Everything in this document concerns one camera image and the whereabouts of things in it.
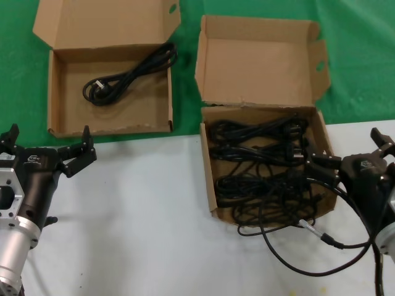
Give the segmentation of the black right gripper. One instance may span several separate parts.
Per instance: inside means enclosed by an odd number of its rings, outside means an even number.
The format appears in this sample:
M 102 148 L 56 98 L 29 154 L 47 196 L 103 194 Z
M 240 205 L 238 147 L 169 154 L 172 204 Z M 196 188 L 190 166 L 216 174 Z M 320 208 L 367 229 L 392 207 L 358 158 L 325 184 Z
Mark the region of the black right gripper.
M 390 193 L 394 189 L 394 165 L 389 165 L 385 157 L 395 157 L 395 147 L 391 137 L 381 134 L 377 128 L 372 128 L 370 137 L 377 146 L 374 152 L 342 159 L 320 154 L 314 143 L 305 138 L 304 170 L 307 177 L 327 185 L 337 186 L 341 181 L 369 235 L 375 237 L 394 222 L 389 206 Z

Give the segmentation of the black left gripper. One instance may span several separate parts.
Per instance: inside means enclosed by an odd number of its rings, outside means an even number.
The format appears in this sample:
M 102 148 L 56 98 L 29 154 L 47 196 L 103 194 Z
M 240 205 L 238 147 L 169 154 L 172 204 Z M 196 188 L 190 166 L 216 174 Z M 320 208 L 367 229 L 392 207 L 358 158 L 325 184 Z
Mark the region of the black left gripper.
M 15 172 L 22 187 L 24 198 L 18 216 L 26 218 L 43 228 L 57 189 L 60 172 L 66 177 L 79 173 L 97 160 L 94 140 L 89 126 L 85 125 L 81 143 L 59 148 L 39 147 L 22 150 L 16 144 L 19 127 L 12 124 L 9 131 L 1 133 L 1 153 L 17 155 Z

